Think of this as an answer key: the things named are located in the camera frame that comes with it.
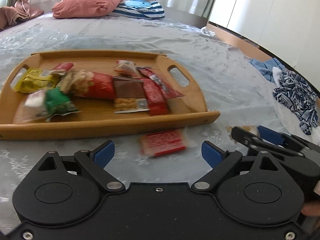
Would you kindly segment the person right hand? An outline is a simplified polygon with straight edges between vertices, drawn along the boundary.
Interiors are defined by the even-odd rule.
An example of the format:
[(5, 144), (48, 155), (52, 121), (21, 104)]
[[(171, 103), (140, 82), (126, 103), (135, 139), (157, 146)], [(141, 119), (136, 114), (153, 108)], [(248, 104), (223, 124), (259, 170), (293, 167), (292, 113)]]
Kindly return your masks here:
[(301, 213), (306, 217), (319, 217), (319, 180), (304, 192), (304, 197)]

